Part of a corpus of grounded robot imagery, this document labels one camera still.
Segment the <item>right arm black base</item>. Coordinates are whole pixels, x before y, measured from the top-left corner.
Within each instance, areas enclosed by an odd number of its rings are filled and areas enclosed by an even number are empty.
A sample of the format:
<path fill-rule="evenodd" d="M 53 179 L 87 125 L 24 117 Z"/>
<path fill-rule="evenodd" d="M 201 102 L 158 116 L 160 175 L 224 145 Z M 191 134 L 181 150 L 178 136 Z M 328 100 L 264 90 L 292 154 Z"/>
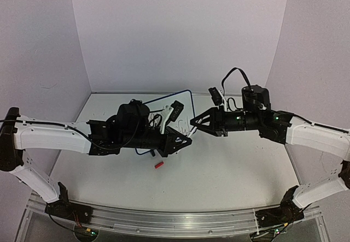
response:
<path fill-rule="evenodd" d="M 298 208 L 292 201 L 297 187 L 294 186 L 285 193 L 279 206 L 261 209 L 255 213 L 260 228 L 292 223 L 304 218 L 303 209 Z"/>

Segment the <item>white marker pen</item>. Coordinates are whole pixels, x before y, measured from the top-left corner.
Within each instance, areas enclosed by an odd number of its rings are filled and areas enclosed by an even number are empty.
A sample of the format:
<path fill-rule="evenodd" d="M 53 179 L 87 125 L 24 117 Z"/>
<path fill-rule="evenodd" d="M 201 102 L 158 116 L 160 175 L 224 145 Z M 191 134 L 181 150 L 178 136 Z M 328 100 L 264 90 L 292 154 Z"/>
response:
<path fill-rule="evenodd" d="M 203 119 L 199 119 L 197 122 L 198 122 L 199 124 L 201 124 L 202 120 L 203 120 Z M 191 138 L 192 135 L 196 132 L 196 130 L 197 130 L 197 126 L 193 126 L 186 136 L 187 136 L 188 138 Z"/>

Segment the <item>red marker cap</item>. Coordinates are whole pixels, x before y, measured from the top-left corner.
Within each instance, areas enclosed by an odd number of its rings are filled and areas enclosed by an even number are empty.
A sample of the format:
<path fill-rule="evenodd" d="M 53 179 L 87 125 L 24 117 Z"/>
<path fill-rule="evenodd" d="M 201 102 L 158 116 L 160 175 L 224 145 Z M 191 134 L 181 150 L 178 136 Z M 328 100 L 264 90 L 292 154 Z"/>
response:
<path fill-rule="evenodd" d="M 158 168 L 160 168 L 163 164 L 164 164 L 164 162 L 161 161 L 161 162 L 157 163 L 154 167 L 155 167 L 155 169 L 158 169 Z"/>

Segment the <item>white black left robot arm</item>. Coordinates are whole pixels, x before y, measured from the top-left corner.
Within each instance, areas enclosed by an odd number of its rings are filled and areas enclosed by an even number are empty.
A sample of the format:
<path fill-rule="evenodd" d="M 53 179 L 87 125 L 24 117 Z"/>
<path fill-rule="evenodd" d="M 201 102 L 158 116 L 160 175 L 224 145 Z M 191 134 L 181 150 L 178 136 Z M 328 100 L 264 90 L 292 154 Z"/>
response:
<path fill-rule="evenodd" d="M 61 217 L 69 217 L 74 209 L 66 187 L 36 169 L 30 156 L 24 154 L 27 149 L 68 150 L 92 156 L 117 155 L 122 148 L 149 149 L 168 157 L 192 143 L 190 137 L 169 126 L 183 108 L 175 101 L 150 120 L 150 109 L 133 99 L 105 121 L 60 123 L 29 118 L 12 107 L 1 121 L 1 171 L 15 175 Z"/>

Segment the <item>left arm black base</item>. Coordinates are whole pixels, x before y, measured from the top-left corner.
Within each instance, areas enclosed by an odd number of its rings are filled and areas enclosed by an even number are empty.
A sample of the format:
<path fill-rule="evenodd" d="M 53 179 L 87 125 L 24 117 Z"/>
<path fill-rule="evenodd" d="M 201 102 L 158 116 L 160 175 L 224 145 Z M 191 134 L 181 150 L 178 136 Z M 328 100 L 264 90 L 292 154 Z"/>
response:
<path fill-rule="evenodd" d="M 45 213 L 61 219 L 75 221 L 79 224 L 90 223 L 93 212 L 92 207 L 71 202 L 65 185 L 58 182 L 58 187 L 60 191 L 58 200 L 47 204 Z"/>

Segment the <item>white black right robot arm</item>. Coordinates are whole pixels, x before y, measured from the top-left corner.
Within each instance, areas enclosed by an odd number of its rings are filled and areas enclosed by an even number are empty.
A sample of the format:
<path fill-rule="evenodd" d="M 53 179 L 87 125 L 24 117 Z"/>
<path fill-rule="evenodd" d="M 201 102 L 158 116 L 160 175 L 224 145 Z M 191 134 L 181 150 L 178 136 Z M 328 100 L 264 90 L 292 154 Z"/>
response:
<path fill-rule="evenodd" d="M 215 137 L 235 131 L 258 131 L 261 138 L 279 144 L 305 146 L 342 159 L 339 173 L 315 184 L 290 188 L 282 210 L 300 210 L 333 194 L 349 190 L 349 130 L 312 122 L 297 114 L 271 109 L 269 91 L 258 85 L 242 89 L 242 109 L 228 111 L 225 98 L 215 87 L 209 89 L 214 107 L 193 118 L 190 124 Z"/>

